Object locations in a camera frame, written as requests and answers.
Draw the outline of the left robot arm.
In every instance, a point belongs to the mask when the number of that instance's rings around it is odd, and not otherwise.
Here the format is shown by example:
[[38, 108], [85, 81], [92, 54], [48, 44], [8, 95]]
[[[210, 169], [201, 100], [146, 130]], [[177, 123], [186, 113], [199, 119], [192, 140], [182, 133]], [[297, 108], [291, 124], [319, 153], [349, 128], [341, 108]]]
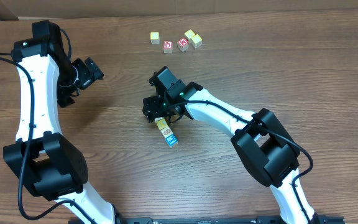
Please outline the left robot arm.
[[60, 128], [58, 108], [103, 72], [91, 58], [71, 61], [61, 28], [48, 21], [32, 24], [31, 39], [14, 44], [11, 57], [21, 82], [21, 115], [16, 141], [3, 158], [19, 179], [19, 190], [70, 209], [81, 223], [115, 223], [114, 206], [90, 184], [82, 153]]

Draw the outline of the white block yellow sides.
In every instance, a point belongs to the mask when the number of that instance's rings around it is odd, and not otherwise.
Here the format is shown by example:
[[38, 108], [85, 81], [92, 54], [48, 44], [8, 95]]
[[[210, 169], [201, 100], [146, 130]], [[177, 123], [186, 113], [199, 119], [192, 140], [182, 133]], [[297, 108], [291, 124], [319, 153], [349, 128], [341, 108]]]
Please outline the white block yellow sides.
[[160, 130], [160, 132], [162, 133], [163, 137], [166, 139], [169, 136], [171, 136], [173, 134], [172, 130], [170, 129], [169, 126], [163, 128]]

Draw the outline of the red block letter O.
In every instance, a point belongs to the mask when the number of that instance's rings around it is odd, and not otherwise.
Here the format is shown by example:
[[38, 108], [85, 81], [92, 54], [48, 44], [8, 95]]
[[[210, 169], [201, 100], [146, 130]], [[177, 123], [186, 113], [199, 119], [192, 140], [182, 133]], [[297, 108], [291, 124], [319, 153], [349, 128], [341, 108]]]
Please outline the red block letter O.
[[173, 53], [173, 42], [172, 41], [165, 41], [163, 43], [163, 52], [165, 54], [172, 54]]

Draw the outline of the red block letter E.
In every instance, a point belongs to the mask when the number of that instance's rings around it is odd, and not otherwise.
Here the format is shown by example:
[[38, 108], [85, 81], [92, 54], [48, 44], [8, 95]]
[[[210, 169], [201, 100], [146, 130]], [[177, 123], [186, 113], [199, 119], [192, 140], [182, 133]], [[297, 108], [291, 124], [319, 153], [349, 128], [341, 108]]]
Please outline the red block letter E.
[[181, 38], [177, 42], [177, 47], [180, 51], [185, 52], [189, 48], [189, 41], [186, 38]]

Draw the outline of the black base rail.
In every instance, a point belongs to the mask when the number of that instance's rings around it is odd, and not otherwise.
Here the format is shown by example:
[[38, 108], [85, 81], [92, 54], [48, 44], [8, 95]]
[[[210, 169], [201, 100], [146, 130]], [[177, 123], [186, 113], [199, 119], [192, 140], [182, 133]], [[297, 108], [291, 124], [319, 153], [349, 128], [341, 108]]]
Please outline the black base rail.
[[[83, 223], [79, 219], [68, 220], [68, 224]], [[153, 219], [153, 218], [121, 218], [117, 223], [124, 224], [279, 224], [285, 223], [280, 216], [260, 216], [257, 218], [220, 218], [220, 219]], [[327, 217], [319, 215], [317, 223], [345, 224], [343, 217]]]

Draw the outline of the white block blue letter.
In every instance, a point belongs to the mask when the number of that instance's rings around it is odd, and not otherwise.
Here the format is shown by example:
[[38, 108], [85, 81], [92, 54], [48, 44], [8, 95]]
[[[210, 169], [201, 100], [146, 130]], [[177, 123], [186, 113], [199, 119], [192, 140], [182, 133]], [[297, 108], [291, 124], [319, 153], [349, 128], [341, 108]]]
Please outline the white block blue letter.
[[171, 134], [169, 136], [167, 136], [165, 138], [166, 142], [167, 142], [167, 145], [169, 147], [174, 147], [178, 144], [178, 139], [176, 138], [176, 136], [174, 134]]

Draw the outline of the cardboard box wall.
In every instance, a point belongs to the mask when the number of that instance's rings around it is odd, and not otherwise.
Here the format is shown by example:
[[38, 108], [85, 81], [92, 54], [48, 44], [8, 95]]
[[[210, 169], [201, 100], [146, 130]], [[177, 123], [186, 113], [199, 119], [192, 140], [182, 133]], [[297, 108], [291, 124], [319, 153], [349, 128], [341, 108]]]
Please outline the cardboard box wall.
[[0, 20], [358, 9], [358, 0], [0, 0]]

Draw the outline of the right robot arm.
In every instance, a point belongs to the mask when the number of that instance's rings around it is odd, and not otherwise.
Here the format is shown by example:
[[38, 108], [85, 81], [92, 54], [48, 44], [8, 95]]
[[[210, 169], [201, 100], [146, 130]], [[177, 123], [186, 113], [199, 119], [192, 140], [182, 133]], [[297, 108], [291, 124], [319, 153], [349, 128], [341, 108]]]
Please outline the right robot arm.
[[231, 106], [195, 82], [184, 84], [168, 67], [155, 72], [149, 83], [156, 94], [143, 100], [148, 122], [186, 116], [226, 134], [247, 172], [272, 191], [280, 209], [275, 223], [344, 223], [343, 217], [318, 215], [309, 205], [300, 178], [312, 170], [313, 160], [270, 110]]

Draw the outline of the yellow block back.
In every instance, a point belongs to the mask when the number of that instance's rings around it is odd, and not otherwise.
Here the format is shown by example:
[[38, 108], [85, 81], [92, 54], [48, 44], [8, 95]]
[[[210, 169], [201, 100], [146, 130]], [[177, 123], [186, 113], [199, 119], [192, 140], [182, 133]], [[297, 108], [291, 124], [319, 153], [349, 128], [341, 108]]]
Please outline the yellow block back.
[[187, 30], [187, 31], [184, 33], [184, 37], [185, 37], [185, 39], [186, 39], [188, 42], [191, 42], [191, 41], [192, 41], [192, 37], [194, 37], [194, 36], [195, 36], [195, 33], [194, 33], [191, 29]]

